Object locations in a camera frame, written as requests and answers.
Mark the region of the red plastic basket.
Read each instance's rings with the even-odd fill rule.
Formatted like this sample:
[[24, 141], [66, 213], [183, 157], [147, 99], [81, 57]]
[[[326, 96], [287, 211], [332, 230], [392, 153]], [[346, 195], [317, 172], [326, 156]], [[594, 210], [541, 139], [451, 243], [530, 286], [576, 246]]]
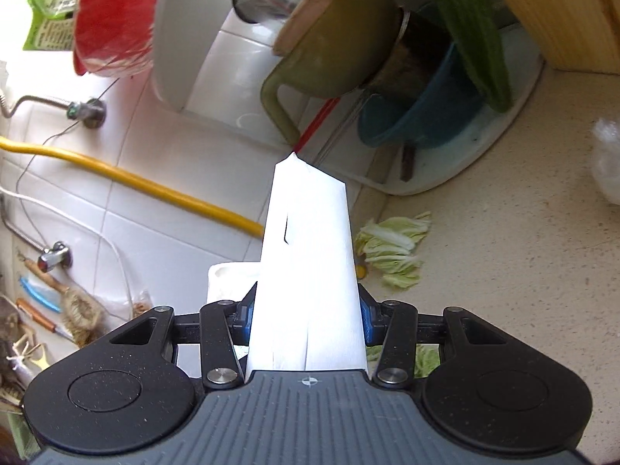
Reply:
[[124, 78], [152, 68], [158, 0], [78, 0], [72, 58], [76, 74]]

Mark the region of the white foam takeout box front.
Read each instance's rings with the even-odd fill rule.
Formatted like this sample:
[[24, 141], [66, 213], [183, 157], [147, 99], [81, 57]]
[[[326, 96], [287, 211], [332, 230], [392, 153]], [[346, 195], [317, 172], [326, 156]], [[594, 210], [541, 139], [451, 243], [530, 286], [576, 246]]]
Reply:
[[346, 186], [295, 154], [274, 167], [260, 261], [208, 271], [208, 302], [249, 291], [248, 373], [366, 370]]

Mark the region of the pale cabbage leaf pieces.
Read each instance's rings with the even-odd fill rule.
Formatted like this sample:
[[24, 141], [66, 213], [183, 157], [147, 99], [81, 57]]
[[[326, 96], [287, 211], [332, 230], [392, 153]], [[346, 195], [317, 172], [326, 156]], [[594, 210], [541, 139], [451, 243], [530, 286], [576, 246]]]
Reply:
[[369, 220], [354, 236], [354, 251], [381, 273], [386, 286], [408, 290], [420, 280], [422, 261], [416, 249], [431, 227], [430, 211], [413, 217], [393, 216], [381, 222]]

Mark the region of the teal plastic basin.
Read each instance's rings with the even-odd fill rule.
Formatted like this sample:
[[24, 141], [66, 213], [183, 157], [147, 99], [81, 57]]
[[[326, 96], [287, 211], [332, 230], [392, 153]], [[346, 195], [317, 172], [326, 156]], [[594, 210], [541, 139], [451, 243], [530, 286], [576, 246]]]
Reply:
[[452, 44], [416, 99], [373, 93], [358, 116], [357, 134], [371, 148], [404, 143], [435, 148], [458, 136], [482, 107], [483, 98]]

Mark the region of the green pepper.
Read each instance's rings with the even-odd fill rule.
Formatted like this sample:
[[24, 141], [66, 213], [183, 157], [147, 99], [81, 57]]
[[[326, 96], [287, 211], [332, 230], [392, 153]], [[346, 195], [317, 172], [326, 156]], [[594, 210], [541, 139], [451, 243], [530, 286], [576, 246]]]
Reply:
[[491, 0], [434, 2], [483, 101], [494, 111], [508, 111], [513, 105], [510, 76]]

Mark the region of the red handled utensil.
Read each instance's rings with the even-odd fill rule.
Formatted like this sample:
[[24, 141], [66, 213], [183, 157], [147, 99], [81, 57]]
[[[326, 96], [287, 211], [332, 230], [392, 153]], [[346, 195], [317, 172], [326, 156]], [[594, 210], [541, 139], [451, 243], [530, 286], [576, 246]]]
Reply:
[[320, 126], [323, 125], [323, 122], [326, 120], [326, 118], [329, 117], [329, 114], [331, 114], [333, 109], [336, 106], [338, 106], [338, 103], [340, 100], [341, 98], [332, 98], [332, 99], [326, 100], [322, 108], [319, 109], [319, 111], [317, 111], [317, 114], [314, 116], [312, 121], [309, 123], [306, 130], [301, 134], [300, 139], [294, 145], [293, 147], [294, 153], [299, 153], [301, 152], [301, 150], [303, 150], [303, 148], [307, 145], [307, 143], [310, 141], [312, 136], [314, 136], [316, 131], [319, 130]]

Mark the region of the steel pot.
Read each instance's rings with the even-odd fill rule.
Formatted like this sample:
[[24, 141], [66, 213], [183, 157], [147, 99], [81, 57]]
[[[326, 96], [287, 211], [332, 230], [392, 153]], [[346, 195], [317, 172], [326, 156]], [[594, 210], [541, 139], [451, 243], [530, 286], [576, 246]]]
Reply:
[[404, 100], [416, 99], [421, 94], [428, 76], [420, 65], [425, 40], [418, 35], [428, 33], [436, 17], [436, 8], [432, 3], [413, 12], [403, 10], [400, 31], [391, 55], [368, 85], [371, 93]]

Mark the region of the clear plastic bag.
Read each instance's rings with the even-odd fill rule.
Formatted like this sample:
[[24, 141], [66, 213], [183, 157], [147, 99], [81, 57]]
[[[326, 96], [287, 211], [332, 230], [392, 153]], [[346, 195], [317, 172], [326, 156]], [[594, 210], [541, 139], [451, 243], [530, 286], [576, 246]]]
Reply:
[[619, 124], [600, 119], [593, 128], [592, 174], [606, 200], [620, 205]]

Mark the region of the white dish rack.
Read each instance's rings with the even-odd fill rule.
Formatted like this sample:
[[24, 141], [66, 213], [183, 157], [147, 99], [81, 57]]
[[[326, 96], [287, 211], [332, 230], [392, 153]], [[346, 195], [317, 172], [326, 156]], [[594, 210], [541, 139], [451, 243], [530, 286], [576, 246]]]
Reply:
[[[247, 24], [231, 0], [158, 0], [153, 85], [168, 107], [210, 127], [274, 150], [289, 145], [260, 103], [260, 87], [276, 66], [270, 45], [276, 26]], [[400, 180], [398, 147], [371, 149], [359, 139], [363, 95], [345, 96], [310, 139], [301, 157], [317, 167], [392, 195], [431, 190], [465, 171], [509, 129], [542, 72], [537, 45], [519, 25], [502, 32], [514, 105], [505, 114], [483, 107], [449, 142], [414, 155], [413, 176]]]

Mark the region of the wooden knife block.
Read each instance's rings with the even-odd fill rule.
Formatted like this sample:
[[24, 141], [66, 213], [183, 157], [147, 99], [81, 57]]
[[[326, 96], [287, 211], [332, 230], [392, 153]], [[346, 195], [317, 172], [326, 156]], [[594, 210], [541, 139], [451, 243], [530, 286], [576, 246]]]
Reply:
[[619, 0], [503, 0], [560, 71], [619, 72]]

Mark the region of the dark green cabbage leaf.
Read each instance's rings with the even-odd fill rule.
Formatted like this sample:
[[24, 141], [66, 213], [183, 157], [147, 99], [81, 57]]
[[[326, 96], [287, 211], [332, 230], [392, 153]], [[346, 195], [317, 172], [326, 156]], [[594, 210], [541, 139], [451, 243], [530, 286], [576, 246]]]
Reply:
[[[370, 375], [373, 375], [378, 365], [381, 355], [380, 345], [367, 346], [367, 364]], [[425, 378], [440, 366], [439, 349], [437, 344], [419, 344], [416, 347], [414, 377], [416, 379]]]

